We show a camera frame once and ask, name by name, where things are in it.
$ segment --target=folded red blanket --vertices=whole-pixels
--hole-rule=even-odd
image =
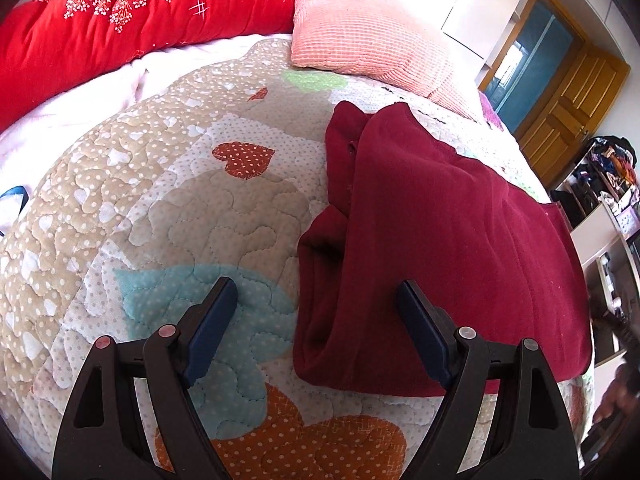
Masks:
[[[298,245],[300,378],[341,390],[441,395],[395,310],[405,279],[487,340],[535,338],[558,381],[587,369],[586,286],[555,204],[539,204],[458,155],[402,103],[368,116],[341,102],[326,149],[330,205]]]

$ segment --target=bedspread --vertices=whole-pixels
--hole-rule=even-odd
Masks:
[[[232,477],[399,477],[441,399],[314,387],[292,369],[296,246],[326,206],[324,131],[342,100],[366,112],[405,101],[434,137],[548,201],[507,132],[367,78],[294,68],[284,40],[178,79],[73,144],[0,242],[0,410],[44,471],[92,342],[149,336],[229,276],[238,309],[190,393]],[[560,384],[577,440],[591,385]],[[494,403],[463,467],[480,457]]]

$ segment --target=hand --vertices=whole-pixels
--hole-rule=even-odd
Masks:
[[[626,389],[628,378],[627,365],[620,365],[616,370],[616,378],[611,381],[607,391],[602,396],[602,402],[593,415],[593,423],[597,424],[604,418],[611,416],[615,407],[620,408],[625,415],[631,415],[638,406],[638,398]]]

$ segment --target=pink pillow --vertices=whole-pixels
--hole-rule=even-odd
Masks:
[[[482,122],[475,83],[461,76],[449,43],[399,0],[296,0],[291,61],[367,75]]]

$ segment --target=metal pin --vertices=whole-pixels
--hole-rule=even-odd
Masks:
[[[473,339],[477,335],[476,331],[470,326],[461,327],[460,330],[458,330],[458,333],[460,334],[460,337],[463,337],[464,339]]]
[[[95,340],[95,347],[99,349],[107,348],[111,344],[111,338],[108,335],[101,335]]]
[[[532,352],[535,352],[538,348],[540,348],[540,345],[538,345],[538,342],[535,339],[530,339],[530,338],[526,338],[524,340],[524,346],[528,350],[531,350]]]
[[[175,334],[175,326],[174,325],[162,325],[158,329],[158,334],[160,337],[171,337]]]

